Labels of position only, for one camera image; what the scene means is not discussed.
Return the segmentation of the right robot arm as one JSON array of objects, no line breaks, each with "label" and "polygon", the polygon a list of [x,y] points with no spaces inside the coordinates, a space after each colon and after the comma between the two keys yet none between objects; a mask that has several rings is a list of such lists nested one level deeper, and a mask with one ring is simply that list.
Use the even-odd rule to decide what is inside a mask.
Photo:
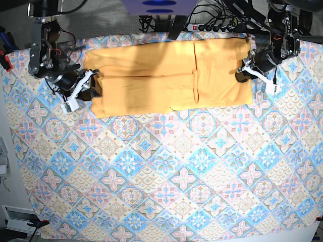
[{"label": "right robot arm", "polygon": [[44,79],[60,100],[63,111],[70,113],[79,108],[79,100],[101,97],[102,89],[95,80],[98,70],[81,70],[80,64],[72,63],[58,47],[62,29],[57,16],[65,14],[62,8],[62,1],[31,1],[28,4],[28,16],[33,18],[29,73]]}]

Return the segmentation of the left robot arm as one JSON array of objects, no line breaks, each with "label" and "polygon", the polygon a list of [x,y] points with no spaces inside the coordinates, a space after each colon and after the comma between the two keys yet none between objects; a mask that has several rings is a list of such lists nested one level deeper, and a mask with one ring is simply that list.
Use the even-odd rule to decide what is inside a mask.
[{"label": "left robot arm", "polygon": [[272,80],[265,75],[277,71],[282,61],[300,53],[300,37],[310,34],[312,14],[321,11],[322,1],[268,1],[268,4],[269,45],[259,52],[250,50],[235,77],[239,83],[259,78],[265,82],[265,92],[275,95],[282,91],[277,74]]}]

